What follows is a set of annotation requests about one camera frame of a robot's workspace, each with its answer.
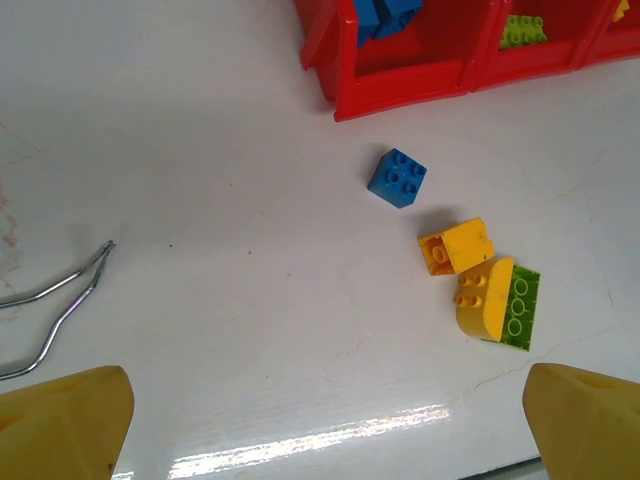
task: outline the blue brick in bin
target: blue brick in bin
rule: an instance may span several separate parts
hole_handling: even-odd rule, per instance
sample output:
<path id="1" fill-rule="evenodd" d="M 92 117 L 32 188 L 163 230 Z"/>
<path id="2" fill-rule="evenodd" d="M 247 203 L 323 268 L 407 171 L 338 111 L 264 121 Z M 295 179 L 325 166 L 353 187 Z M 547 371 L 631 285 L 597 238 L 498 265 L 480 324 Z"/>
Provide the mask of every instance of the blue brick in bin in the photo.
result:
<path id="1" fill-rule="evenodd" d="M 380 26 L 373 0 L 353 0 L 358 12 L 358 48 L 373 36 Z"/>
<path id="2" fill-rule="evenodd" d="M 423 6 L 423 0 L 373 0 L 373 2 L 380 20 L 380 27 L 373 34 L 376 40 L 403 31 Z"/>

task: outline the metal wire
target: metal wire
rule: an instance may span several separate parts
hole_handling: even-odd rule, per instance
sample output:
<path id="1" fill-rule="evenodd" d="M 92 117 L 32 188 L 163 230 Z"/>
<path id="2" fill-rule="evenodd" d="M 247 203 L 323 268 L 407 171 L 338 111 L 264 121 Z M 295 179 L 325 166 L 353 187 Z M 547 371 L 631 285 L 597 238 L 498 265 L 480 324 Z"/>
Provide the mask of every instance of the metal wire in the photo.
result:
<path id="1" fill-rule="evenodd" d="M 58 290 L 59 288 L 63 287 L 64 285 L 68 284 L 72 280 L 78 278 L 80 275 L 82 275 L 84 272 L 86 272 L 89 268 L 91 268 L 96 262 L 100 261 L 100 263 L 98 264 L 98 268 L 96 269 L 96 273 L 93 275 L 93 278 L 91 279 L 91 282 L 89 282 L 89 285 L 87 286 L 87 288 L 85 288 L 85 290 L 82 293 L 80 293 L 80 295 L 78 295 L 69 304 L 69 306 L 64 309 L 64 311 L 58 316 L 58 318 L 56 318 L 56 320 L 53 322 L 53 325 L 51 326 L 51 329 L 49 330 L 49 334 L 47 335 L 47 338 L 45 339 L 44 343 L 42 344 L 42 347 L 40 348 L 40 351 L 38 352 L 38 355 L 36 355 L 36 357 L 27 366 L 18 368 L 16 370 L 13 370 L 13 371 L 10 371 L 10 372 L 6 372 L 6 373 L 0 374 L 0 382 L 3 381 L 3 380 L 9 380 L 11 378 L 16 378 L 16 377 L 20 377 L 22 375 L 26 375 L 27 373 L 32 372 L 33 370 L 35 370 L 42 363 L 42 361 L 45 359 L 45 357 L 49 353 L 49 350 L 51 348 L 51 344 L 53 343 L 57 333 L 60 331 L 60 327 L 62 326 L 64 321 L 67 318 L 69 318 L 69 316 L 95 290 L 96 286 L 98 285 L 98 282 L 100 281 L 100 277 L 102 276 L 102 273 L 104 272 L 104 268 L 105 268 L 105 265 L 107 263 L 107 258 L 109 258 L 109 254 L 111 253 L 111 250 L 113 250 L 115 247 L 116 247 L 116 244 L 113 243 L 112 241 L 109 241 L 109 242 L 105 243 L 102 247 L 100 247 L 100 249 L 96 253 L 94 253 L 89 258 L 89 260 L 87 260 L 87 262 L 85 262 L 85 264 L 82 267 L 80 267 L 78 270 L 76 270 L 75 272 L 73 272 L 72 274 L 67 276 L 66 278 L 64 278 L 62 280 L 59 280 L 58 282 L 55 282 L 55 283 L 43 288 L 39 292 L 33 293 L 33 294 L 29 295 L 29 296 L 26 296 L 26 297 L 23 297 L 23 298 L 18 298 L 18 299 L 13 299 L 13 300 L 10 300 L 10 301 L 4 302 L 4 303 L 0 303 L 0 309 L 2 309 L 2 308 L 8 308 L 8 307 L 15 307 L 17 305 L 23 305 L 25 303 L 35 302 L 36 300 L 39 300 L 39 299 L 49 295 L 50 293 Z"/>

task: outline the yellow curved duplo brick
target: yellow curved duplo brick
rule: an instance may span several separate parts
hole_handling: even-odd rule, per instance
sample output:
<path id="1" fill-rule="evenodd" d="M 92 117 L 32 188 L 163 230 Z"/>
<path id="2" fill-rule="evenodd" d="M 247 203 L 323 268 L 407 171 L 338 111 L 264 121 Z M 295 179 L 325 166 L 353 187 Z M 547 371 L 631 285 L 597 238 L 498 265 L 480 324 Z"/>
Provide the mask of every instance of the yellow curved duplo brick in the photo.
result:
<path id="1" fill-rule="evenodd" d="M 500 341 L 513 265 L 509 257 L 489 260 L 458 277 L 456 318 L 464 333 Z"/>

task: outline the toy brick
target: toy brick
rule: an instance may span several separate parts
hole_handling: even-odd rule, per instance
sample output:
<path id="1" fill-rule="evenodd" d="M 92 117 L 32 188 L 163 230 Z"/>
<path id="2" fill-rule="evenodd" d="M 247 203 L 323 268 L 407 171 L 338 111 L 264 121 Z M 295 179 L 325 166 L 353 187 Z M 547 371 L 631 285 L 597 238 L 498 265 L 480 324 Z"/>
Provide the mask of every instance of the toy brick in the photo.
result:
<path id="1" fill-rule="evenodd" d="M 397 149 L 386 153 L 367 188 L 397 208 L 411 205 L 427 169 Z"/>
<path id="2" fill-rule="evenodd" d="M 495 256 L 481 218 L 418 239 L 431 275 L 453 275 Z"/>
<path id="3" fill-rule="evenodd" d="M 544 34 L 543 25 L 544 20 L 541 17 L 509 15 L 500 48 L 504 50 L 545 43 L 547 36 Z"/>
<path id="4" fill-rule="evenodd" d="M 529 351 L 540 274 L 514 265 L 500 343 Z"/>
<path id="5" fill-rule="evenodd" d="M 358 48 L 360 48 L 380 27 L 380 20 L 373 0 L 354 0 L 353 3 L 358 13 Z"/>
<path id="6" fill-rule="evenodd" d="M 416 13 L 423 7 L 423 0 L 374 0 L 380 27 L 373 38 L 381 38 L 402 32 Z"/>
<path id="7" fill-rule="evenodd" d="M 456 318 L 464 333 L 500 341 L 513 265 L 513 258 L 488 260 L 460 275 Z"/>

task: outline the lego duplo brick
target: lego duplo brick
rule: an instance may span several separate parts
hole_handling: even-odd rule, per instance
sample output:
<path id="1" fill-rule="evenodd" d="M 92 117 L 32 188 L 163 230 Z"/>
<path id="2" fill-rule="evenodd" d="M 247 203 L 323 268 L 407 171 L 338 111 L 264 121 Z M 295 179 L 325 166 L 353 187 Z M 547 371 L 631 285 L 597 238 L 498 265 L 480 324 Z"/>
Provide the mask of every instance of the lego duplo brick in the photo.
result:
<path id="1" fill-rule="evenodd" d="M 367 188 L 397 208 L 415 202 L 427 169 L 398 149 L 380 159 Z"/>

